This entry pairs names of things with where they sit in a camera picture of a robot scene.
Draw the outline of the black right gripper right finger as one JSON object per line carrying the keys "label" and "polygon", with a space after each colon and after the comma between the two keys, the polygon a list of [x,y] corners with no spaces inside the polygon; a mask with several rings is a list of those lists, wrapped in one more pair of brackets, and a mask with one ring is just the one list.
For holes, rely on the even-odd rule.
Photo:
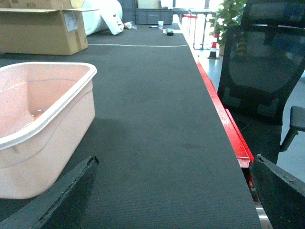
{"label": "black right gripper right finger", "polygon": [[305,183],[261,154],[250,165],[254,187],[274,229],[305,227]]}

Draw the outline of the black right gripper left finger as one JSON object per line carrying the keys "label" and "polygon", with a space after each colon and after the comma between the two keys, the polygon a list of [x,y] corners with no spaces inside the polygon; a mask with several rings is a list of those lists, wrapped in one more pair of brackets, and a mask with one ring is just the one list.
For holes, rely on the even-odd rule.
{"label": "black right gripper left finger", "polygon": [[90,156],[0,223],[2,229],[81,229],[99,160]]}

